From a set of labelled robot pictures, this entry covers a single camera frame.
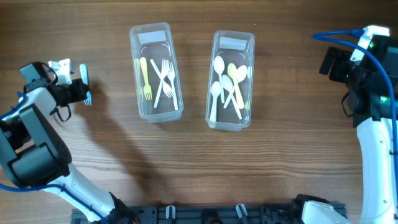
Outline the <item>yellow plastic fork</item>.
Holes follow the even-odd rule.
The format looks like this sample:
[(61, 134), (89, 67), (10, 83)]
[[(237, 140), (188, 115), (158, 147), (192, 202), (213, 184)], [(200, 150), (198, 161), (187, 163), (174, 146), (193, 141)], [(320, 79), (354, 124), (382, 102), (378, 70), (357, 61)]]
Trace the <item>yellow plastic fork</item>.
[(145, 57), (141, 57), (139, 59), (142, 75), (144, 78), (144, 87), (143, 92), (147, 101), (152, 99), (152, 88), (149, 84), (148, 70), (147, 70), (147, 59)]

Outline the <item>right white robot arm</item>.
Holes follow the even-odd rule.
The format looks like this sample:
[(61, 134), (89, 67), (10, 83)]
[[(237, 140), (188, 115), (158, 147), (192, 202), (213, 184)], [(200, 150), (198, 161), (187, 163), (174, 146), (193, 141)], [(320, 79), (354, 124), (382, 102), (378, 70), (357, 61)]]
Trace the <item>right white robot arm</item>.
[(320, 73), (348, 89), (341, 100), (356, 128), (363, 163), (361, 223), (397, 223), (397, 39), (374, 35), (366, 47), (336, 39), (338, 31), (313, 38), (352, 47), (329, 47)]

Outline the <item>white plastic fork crossing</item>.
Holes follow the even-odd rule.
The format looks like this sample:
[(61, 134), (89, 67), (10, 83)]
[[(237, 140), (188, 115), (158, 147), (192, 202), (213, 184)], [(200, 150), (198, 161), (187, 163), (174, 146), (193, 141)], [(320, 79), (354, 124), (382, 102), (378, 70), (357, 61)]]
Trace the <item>white plastic fork crossing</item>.
[(151, 64), (152, 64), (152, 66), (153, 66), (153, 68), (154, 68), (156, 74), (158, 75), (158, 77), (159, 77), (160, 80), (161, 80), (163, 92), (164, 92), (169, 98), (171, 98), (171, 97), (173, 96), (173, 94), (172, 94), (172, 88), (170, 87), (170, 85), (169, 85), (168, 83), (166, 83), (166, 82), (164, 81), (164, 77), (161, 75), (161, 72), (160, 72), (160, 70), (158, 69), (158, 66), (155, 64), (154, 60), (153, 60), (153, 59), (150, 59), (150, 62), (151, 62)]

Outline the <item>yellow plastic spoon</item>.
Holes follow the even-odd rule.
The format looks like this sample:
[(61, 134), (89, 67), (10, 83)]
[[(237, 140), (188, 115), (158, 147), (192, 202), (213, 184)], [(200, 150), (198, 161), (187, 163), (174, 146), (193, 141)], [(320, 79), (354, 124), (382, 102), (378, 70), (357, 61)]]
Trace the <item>yellow plastic spoon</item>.
[(242, 98), (242, 94), (239, 88), (239, 84), (238, 84), (238, 78), (240, 75), (240, 70), (235, 66), (234, 63), (230, 63), (228, 65), (228, 75), (232, 78), (233, 80), (233, 87), (234, 87), (234, 92), (236, 94), (236, 101), (238, 104), (238, 108), (239, 109), (243, 109), (244, 108), (244, 101)]

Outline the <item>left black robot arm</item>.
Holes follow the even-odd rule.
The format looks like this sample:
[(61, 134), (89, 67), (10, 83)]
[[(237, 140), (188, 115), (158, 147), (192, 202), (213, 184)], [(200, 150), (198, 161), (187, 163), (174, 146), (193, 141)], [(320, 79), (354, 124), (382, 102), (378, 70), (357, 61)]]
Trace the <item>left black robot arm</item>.
[(90, 223), (138, 223), (134, 212), (97, 187), (73, 164), (72, 155), (48, 116), (72, 103), (91, 104), (88, 69), (72, 79), (70, 61), (31, 62), (20, 69), (26, 84), (19, 102), (1, 115), (1, 166), (10, 192), (49, 192), (82, 212)]

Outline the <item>white plastic spoon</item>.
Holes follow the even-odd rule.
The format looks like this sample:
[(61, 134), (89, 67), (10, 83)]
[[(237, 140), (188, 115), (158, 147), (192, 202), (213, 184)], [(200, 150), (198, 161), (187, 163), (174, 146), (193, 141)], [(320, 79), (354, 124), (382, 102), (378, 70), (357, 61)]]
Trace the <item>white plastic spoon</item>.
[(224, 72), (225, 64), (224, 64), (224, 60), (219, 55), (216, 56), (213, 61), (213, 68), (219, 76), (220, 84), (222, 84), (222, 74)]
[(228, 75), (233, 79), (234, 91), (236, 94), (236, 101), (239, 109), (244, 108), (243, 97), (239, 88), (239, 82), (246, 78), (248, 68), (246, 65), (242, 65), (239, 68), (234, 63), (230, 63), (227, 68)]
[(210, 111), (210, 121), (216, 122), (216, 111), (217, 111), (217, 98), (221, 94), (220, 82), (215, 81), (211, 86), (211, 95), (213, 97), (211, 111)]
[(240, 110), (239, 110), (239, 108), (238, 108), (237, 101), (235, 100), (235, 97), (234, 97), (233, 82), (232, 82), (232, 80), (231, 80), (231, 78), (230, 78), (229, 76), (227, 76), (227, 75), (222, 75), (222, 86), (223, 86), (223, 88), (224, 88), (226, 91), (229, 92), (229, 95), (228, 95), (227, 99), (225, 100), (225, 103), (224, 103), (223, 108), (226, 109), (227, 106), (229, 105), (229, 102), (232, 101), (233, 106), (234, 106), (234, 108), (235, 108), (235, 111), (236, 111), (236, 114), (237, 114), (238, 118), (239, 118), (239, 119), (242, 119), (241, 112), (240, 112)]

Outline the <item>clear plastic fork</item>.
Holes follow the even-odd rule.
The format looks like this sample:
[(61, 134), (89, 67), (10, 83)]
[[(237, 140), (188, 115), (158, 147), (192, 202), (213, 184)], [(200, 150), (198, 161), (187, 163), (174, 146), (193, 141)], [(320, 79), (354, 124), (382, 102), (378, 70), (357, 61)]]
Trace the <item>clear plastic fork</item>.
[[(161, 75), (164, 78), (167, 76), (167, 74), (169, 72), (168, 60), (163, 60), (162, 61), (162, 68), (161, 68), (160, 72), (161, 72)], [(156, 98), (155, 98), (154, 108), (156, 108), (158, 106), (161, 91), (162, 91), (162, 84), (161, 84), (161, 81), (160, 81), (159, 86), (158, 86), (158, 90), (157, 90), (157, 94), (156, 94)]]

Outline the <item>white plastic knife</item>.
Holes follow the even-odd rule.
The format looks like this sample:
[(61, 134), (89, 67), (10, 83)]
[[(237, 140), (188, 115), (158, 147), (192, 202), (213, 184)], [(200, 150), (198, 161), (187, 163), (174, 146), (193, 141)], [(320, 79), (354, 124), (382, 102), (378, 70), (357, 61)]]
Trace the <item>white plastic knife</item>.
[(174, 65), (172, 62), (169, 62), (169, 74), (167, 75), (167, 77), (171, 83), (172, 96), (173, 96), (173, 102), (174, 102), (174, 110), (177, 111), (178, 110), (177, 94), (176, 94), (175, 85), (174, 85), (175, 70), (174, 70)]

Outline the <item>white plastic fork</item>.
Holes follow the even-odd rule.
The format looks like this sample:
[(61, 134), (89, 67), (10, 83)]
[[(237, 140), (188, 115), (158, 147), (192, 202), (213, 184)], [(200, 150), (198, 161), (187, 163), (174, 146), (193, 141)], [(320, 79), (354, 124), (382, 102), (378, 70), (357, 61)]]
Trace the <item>white plastic fork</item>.
[[(80, 64), (80, 74), (81, 74), (81, 79), (82, 79), (83, 83), (85, 85), (89, 86), (88, 68), (87, 68), (87, 66), (84, 63)], [(92, 105), (92, 99), (91, 99), (91, 93), (90, 93), (89, 87), (88, 87), (88, 90), (86, 92), (86, 99), (83, 102), (84, 102), (84, 104), (86, 106), (91, 106)]]

